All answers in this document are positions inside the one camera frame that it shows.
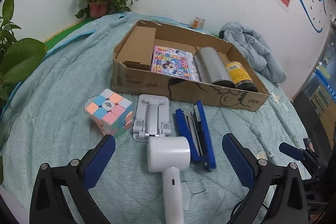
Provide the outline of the blue stapler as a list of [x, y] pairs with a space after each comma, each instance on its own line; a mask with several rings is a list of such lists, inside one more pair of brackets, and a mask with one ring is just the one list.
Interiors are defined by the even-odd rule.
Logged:
[[198, 100], [192, 109], [175, 110], [175, 123], [179, 135], [189, 142], [191, 161], [214, 170], [217, 165], [202, 101]]

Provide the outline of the pastel rubik's cube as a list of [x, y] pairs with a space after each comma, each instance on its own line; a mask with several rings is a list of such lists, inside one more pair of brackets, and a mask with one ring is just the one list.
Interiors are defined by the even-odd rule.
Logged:
[[103, 135], [118, 137], [133, 125], [133, 103], [110, 89], [88, 99], [84, 111]]

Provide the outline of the white handheld hair dryer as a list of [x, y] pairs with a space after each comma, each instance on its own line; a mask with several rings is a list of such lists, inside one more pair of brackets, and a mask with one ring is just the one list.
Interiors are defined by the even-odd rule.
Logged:
[[190, 146], [183, 137], [151, 137], [147, 142], [147, 166], [162, 174], [166, 223], [184, 223], [180, 171], [190, 165]]

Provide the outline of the grey folding phone stand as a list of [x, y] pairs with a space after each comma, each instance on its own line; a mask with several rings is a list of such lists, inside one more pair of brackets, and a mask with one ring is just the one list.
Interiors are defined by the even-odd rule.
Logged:
[[169, 99], [164, 96], [141, 94], [133, 123], [133, 139], [147, 143], [150, 137], [171, 135]]

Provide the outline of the small brown cardboard box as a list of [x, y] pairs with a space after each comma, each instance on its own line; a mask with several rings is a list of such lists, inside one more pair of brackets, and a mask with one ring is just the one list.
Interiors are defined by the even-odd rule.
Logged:
[[136, 26], [126, 39], [116, 60], [129, 68], [149, 71], [155, 33], [155, 28]]

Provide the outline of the dark glass door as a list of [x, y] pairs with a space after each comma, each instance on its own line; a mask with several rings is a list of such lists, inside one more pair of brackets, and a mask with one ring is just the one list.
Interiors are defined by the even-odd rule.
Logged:
[[294, 108], [317, 152], [328, 153], [335, 132], [335, 20], [311, 74], [294, 97]]

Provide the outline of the yellow label dark jar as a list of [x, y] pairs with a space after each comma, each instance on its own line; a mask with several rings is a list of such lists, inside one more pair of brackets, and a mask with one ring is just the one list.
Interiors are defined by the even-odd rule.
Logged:
[[256, 88], [250, 75], [240, 62], [231, 61], [226, 65], [226, 69], [228, 70], [230, 78], [237, 89], [249, 92], [258, 92], [258, 89]]

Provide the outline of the teal quilted blanket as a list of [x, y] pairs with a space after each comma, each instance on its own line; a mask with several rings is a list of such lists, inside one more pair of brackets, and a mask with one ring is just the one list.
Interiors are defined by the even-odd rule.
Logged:
[[[102, 134], [84, 106], [110, 87], [115, 46], [143, 16], [104, 16], [62, 40], [15, 91], [1, 119], [2, 191], [29, 210], [38, 169], [63, 166], [84, 154]], [[287, 165], [283, 142], [303, 146], [307, 136], [282, 88], [262, 78], [270, 97], [256, 112], [205, 107], [217, 167], [192, 164], [181, 173], [186, 223], [226, 223], [247, 194], [222, 150], [231, 132], [253, 153]], [[116, 138], [116, 151], [90, 194], [111, 223], [164, 223], [162, 177], [147, 168], [147, 145], [131, 130]]]

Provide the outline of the light blue puffer jacket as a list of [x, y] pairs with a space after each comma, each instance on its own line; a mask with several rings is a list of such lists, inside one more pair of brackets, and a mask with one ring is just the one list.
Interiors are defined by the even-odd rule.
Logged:
[[283, 83], [286, 72], [273, 55], [264, 38], [254, 29], [239, 22], [228, 22], [222, 26], [218, 37], [233, 44], [248, 64], [273, 83]]

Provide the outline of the silver metal tin can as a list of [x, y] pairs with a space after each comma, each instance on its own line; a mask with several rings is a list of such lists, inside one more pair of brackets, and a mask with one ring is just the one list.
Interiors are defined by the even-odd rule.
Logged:
[[214, 48], [200, 48], [194, 55], [194, 61], [203, 83], [235, 88], [228, 70]]

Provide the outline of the large leafy green plant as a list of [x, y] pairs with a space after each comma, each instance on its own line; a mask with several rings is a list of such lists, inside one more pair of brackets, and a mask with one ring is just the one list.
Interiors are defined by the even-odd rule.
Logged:
[[33, 73], [47, 54], [45, 43], [34, 38], [15, 37], [21, 27], [12, 19], [14, 0], [4, 0], [1, 9], [1, 114], [18, 84]]

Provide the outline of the colourful board game box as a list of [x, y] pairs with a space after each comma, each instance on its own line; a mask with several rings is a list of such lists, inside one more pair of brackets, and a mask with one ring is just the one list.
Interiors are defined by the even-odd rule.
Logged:
[[200, 82], [193, 54], [170, 47], [154, 46], [151, 72]]

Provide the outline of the small orange label jar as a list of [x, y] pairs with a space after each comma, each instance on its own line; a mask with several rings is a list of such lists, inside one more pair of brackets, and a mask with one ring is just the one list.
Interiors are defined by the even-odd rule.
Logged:
[[191, 25], [191, 28], [193, 29], [203, 29], [204, 25], [205, 25], [205, 20], [203, 18], [200, 17], [195, 17], [193, 20], [193, 23]]

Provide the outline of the large open cardboard tray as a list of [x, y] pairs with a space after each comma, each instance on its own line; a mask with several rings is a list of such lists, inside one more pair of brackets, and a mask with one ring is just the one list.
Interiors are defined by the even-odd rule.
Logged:
[[[217, 51], [225, 64], [239, 62], [247, 71], [256, 92], [194, 81], [186, 57], [173, 54], [165, 59], [155, 49], [171, 48], [195, 54], [205, 47]], [[156, 21], [139, 20], [113, 50], [112, 88], [135, 95], [165, 96], [172, 101], [257, 111], [269, 93], [238, 49], [229, 42], [187, 28]]]

